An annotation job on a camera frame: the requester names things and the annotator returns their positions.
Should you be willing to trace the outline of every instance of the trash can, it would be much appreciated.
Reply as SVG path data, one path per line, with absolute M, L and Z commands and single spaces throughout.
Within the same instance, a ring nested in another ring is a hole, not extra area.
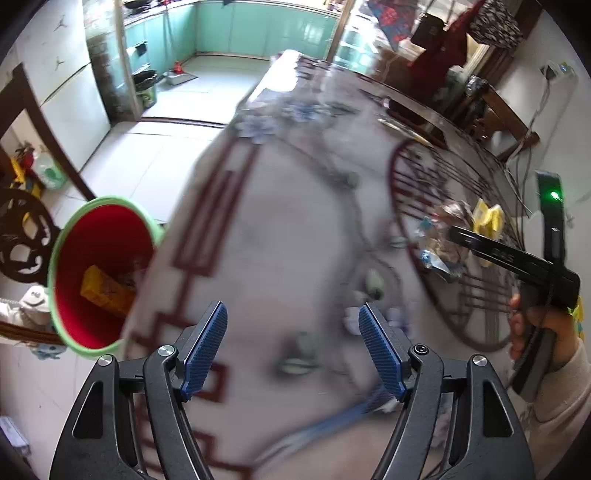
M 47 294 L 53 325 L 75 353 L 97 358 L 122 342 L 124 320 L 80 295 L 86 269 L 96 265 L 113 278 L 143 270 L 163 236 L 143 208 L 116 196 L 85 203 L 66 223 L 51 252 Z
M 158 72 L 156 70 L 144 70 L 133 74 L 135 83 L 135 96 L 144 106 L 144 110 L 156 103 L 156 80 Z

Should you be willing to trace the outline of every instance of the white wall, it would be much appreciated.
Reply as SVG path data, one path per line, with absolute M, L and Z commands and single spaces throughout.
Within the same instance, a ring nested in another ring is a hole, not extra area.
M 591 78 L 548 13 L 542 13 L 530 37 L 519 48 L 498 91 L 528 124 L 545 85 L 539 68 L 548 60 L 556 64 L 566 61 L 576 72 L 576 78 L 551 86 L 547 107 L 534 124 L 541 142 L 533 150 L 532 167 L 556 172 L 562 178 L 567 211 L 574 216 L 573 228 L 567 229 L 567 265 L 581 276 L 583 301 L 591 306 L 591 214 L 587 210 L 591 209 Z M 524 155 L 520 165 L 525 166 L 526 160 Z M 538 209 L 536 192 L 535 183 L 528 182 L 525 198 L 532 210 Z M 539 239 L 540 229 L 541 222 L 533 221 L 526 235 Z M 591 352 L 591 320 L 585 322 L 585 331 L 587 351 Z

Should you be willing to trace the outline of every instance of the screw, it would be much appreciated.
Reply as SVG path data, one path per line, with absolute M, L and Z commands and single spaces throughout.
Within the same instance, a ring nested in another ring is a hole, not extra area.
M 113 361 L 113 357 L 110 355 L 103 355 L 99 358 L 99 365 L 102 367 L 106 367 Z
M 417 343 L 414 347 L 413 347 L 414 352 L 417 355 L 427 355 L 429 353 L 429 348 L 427 348 L 425 345 L 423 345 L 422 343 Z
M 169 356 L 174 353 L 174 347 L 172 345 L 163 345 L 158 349 L 160 356 Z
M 482 356 L 482 355 L 476 355 L 476 356 L 475 356 L 475 357 L 472 359 L 472 361 L 473 361 L 473 362 L 474 362 L 476 365 L 478 365 L 479 367 L 484 367 L 484 366 L 485 366 L 485 365 L 488 363 L 488 360 L 486 359 L 486 357 L 485 357 L 485 356 Z

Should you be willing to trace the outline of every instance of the wooden chair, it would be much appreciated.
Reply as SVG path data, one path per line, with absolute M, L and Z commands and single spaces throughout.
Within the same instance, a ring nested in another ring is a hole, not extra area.
M 477 102 L 484 102 L 486 107 L 481 115 L 473 114 Z M 479 143 L 487 142 L 495 132 L 510 133 L 515 138 L 515 143 L 496 155 L 501 163 L 507 162 L 527 135 L 528 130 L 527 125 L 488 82 L 484 82 L 475 93 L 468 95 L 461 102 L 451 120 Z M 531 148 L 539 141 L 539 135 L 532 132 L 524 140 L 521 150 Z
M 86 200 L 96 198 L 95 194 L 88 188 L 88 185 L 82 180 L 82 177 L 76 171 L 76 168 L 54 137 L 51 128 L 47 125 L 41 109 L 37 105 L 37 100 L 31 90 L 27 74 L 21 64 L 17 65 L 12 71 L 12 80 L 0 92 L 0 138 L 4 136 L 8 128 L 12 125 L 18 115 L 26 111 L 31 119 L 31 123 L 37 130 L 43 144 L 49 149 L 53 160 L 60 166 L 62 171 L 72 181 L 78 191 L 84 195 Z M 6 175 L 13 175 L 10 156 L 0 148 L 0 168 Z
M 37 105 L 21 63 L 12 71 L 12 80 L 0 92 L 0 138 L 22 111 L 27 112 L 54 161 L 81 194 L 87 200 L 96 198 L 54 137 Z M 14 175 L 10 156 L 2 148 L 0 168 L 7 176 Z M 51 251 L 59 232 L 47 208 L 38 198 L 23 190 L 0 189 L 0 272 L 5 276 L 20 283 L 39 283 L 46 286 Z M 27 251 L 24 260 L 11 258 L 18 247 Z M 63 344 L 56 333 L 40 332 L 3 322 L 0 322 L 0 335 L 20 342 Z
M 0 272 L 5 276 L 20 283 L 47 286 L 49 260 L 59 233 L 41 200 L 24 190 L 0 189 Z M 11 258 L 17 248 L 27 253 L 26 258 Z M 63 344 L 56 333 L 4 322 L 0 322 L 0 336 L 20 342 Z

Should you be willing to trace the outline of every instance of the tiled floor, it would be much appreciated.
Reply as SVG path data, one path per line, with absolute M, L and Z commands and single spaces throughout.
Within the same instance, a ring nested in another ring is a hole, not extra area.
M 200 56 L 186 61 L 183 68 L 198 78 L 175 86 L 161 81 L 157 86 L 157 102 L 144 116 L 227 124 L 238 102 L 263 77 L 269 62 Z
M 200 153 L 220 129 L 192 125 L 123 122 L 103 140 L 82 170 L 97 196 L 116 194 L 168 222 Z M 72 186 L 46 191 L 43 200 L 63 227 L 85 203 Z M 18 300 L 28 286 L 0 275 L 0 296 Z M 47 479 L 61 429 L 94 361 L 67 351 L 40 361 L 24 346 L 0 345 L 0 409 L 31 443 L 31 465 Z

